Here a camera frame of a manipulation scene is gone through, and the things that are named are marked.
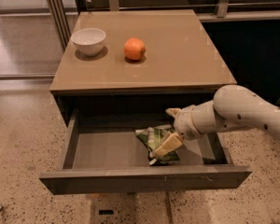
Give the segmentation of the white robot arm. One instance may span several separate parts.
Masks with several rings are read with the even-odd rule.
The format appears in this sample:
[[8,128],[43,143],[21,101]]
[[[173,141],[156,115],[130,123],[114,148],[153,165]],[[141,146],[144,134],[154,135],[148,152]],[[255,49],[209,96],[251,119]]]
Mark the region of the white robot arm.
[[175,119],[175,131],[162,138],[150,152],[151,158],[160,159],[187,140],[198,139],[208,133],[242,128],[258,128],[280,140],[280,107],[238,85],[221,87],[209,102],[168,108],[166,113]]

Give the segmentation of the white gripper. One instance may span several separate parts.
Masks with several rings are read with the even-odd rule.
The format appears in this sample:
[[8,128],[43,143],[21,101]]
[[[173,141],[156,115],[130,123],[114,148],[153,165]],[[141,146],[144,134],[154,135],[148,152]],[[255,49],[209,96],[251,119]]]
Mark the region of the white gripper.
[[176,133],[166,134],[159,145],[152,151],[152,155],[161,158],[169,152],[176,150],[183,145],[183,138],[186,140],[194,140],[203,136],[197,129],[193,121],[193,111],[195,105],[185,108],[167,108],[165,112],[175,119],[174,127]]

